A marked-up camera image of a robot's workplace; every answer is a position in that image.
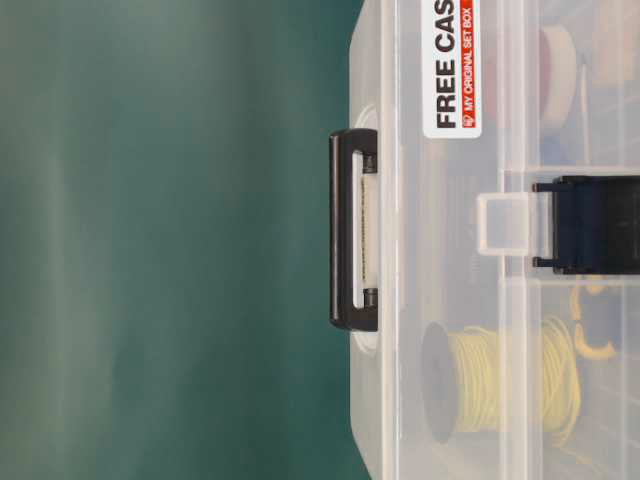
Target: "black latch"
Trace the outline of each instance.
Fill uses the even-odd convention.
[[[331,323],[347,330],[378,329],[378,289],[363,289],[364,305],[353,303],[353,159],[362,154],[362,173],[378,171],[378,132],[352,129],[329,138],[331,169]]]
[[[565,176],[533,185],[552,194],[553,258],[561,275],[640,274],[640,176]]]

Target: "clear plastic case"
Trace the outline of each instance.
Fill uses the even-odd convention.
[[[379,331],[351,334],[354,436],[376,479],[640,478],[640,277],[535,267],[558,227],[532,190],[640,174],[640,2],[469,3],[477,138],[425,134],[433,1],[366,0],[354,33],[351,124],[378,130],[380,173]]]

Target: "black spool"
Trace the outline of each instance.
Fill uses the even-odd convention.
[[[422,396],[433,438],[445,444],[458,420],[460,392],[449,335],[437,323],[427,326],[422,341]]]

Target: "plastic storage box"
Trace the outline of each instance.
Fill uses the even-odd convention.
[[[366,0],[350,52],[331,315],[371,476],[640,478],[640,2]]]

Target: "transparent lid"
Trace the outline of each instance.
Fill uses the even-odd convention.
[[[378,32],[385,453],[372,473],[640,478],[639,277],[545,263],[571,234],[554,181],[640,173],[640,3],[373,3],[395,16]],[[566,213],[584,255],[640,258],[640,193],[619,204],[620,188]],[[632,243],[584,235],[589,212]]]

